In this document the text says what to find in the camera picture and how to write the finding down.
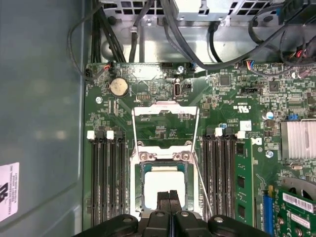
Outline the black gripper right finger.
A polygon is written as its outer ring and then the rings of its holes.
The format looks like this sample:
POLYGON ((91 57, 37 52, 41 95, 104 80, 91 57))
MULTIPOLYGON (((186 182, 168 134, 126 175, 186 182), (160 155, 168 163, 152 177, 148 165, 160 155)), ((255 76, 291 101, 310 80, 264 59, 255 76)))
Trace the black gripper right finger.
POLYGON ((194 212, 183 210, 176 190, 170 191, 177 237, 268 237, 269 234, 224 215, 215 215, 208 221, 194 212))

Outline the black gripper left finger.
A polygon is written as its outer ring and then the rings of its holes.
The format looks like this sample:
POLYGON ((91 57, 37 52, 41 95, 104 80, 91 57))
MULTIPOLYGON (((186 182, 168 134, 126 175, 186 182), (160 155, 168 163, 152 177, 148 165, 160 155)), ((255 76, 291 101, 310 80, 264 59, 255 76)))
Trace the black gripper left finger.
POLYGON ((122 214, 81 233, 80 237, 168 237, 170 232, 170 193, 159 192, 157 209, 136 217, 122 214))

